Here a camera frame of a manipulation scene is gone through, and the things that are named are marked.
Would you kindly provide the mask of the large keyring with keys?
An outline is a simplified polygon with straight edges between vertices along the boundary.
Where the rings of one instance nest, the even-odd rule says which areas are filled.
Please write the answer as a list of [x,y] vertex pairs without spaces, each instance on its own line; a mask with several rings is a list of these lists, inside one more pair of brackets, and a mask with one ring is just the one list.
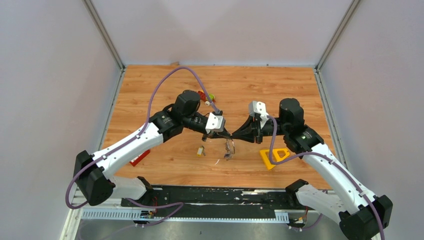
[[231,138],[226,139],[225,150],[226,150],[226,153],[224,154],[224,158],[227,161],[229,161],[232,159],[232,157],[236,153],[236,147],[235,147],[235,143],[233,139]]

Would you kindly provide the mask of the silver key with yellow tag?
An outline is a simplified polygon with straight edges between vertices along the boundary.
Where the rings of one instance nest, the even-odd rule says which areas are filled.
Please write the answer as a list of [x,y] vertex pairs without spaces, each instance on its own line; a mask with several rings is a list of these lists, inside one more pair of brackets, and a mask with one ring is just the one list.
[[206,155],[205,147],[203,145],[201,145],[201,146],[198,147],[197,152],[196,152],[196,155],[198,157],[205,156]]

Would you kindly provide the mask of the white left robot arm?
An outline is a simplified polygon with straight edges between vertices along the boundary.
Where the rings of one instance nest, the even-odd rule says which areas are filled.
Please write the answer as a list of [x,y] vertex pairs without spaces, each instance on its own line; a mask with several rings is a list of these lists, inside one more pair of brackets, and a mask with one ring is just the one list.
[[173,104],[151,116],[139,129],[115,144],[94,152],[76,155],[73,180],[90,206],[97,206],[111,196],[130,198],[140,206],[149,206],[153,193],[138,179],[115,177],[115,173],[146,151],[181,134],[187,128],[202,134],[204,139],[229,139],[222,111],[208,116],[198,112],[200,95],[184,90]]

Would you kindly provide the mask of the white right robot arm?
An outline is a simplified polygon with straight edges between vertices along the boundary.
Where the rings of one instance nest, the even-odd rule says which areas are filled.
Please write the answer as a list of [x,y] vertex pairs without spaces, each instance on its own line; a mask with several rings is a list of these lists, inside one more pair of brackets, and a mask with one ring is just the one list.
[[329,184],[327,194],[299,179],[286,187],[286,204],[292,209],[310,207],[337,223],[349,240],[383,240],[393,209],[386,196],[377,196],[350,173],[331,152],[324,139],[306,125],[304,109],[295,98],[279,103],[278,117],[268,114],[260,101],[249,104],[246,122],[232,138],[260,144],[264,137],[282,136],[295,158],[313,167]]

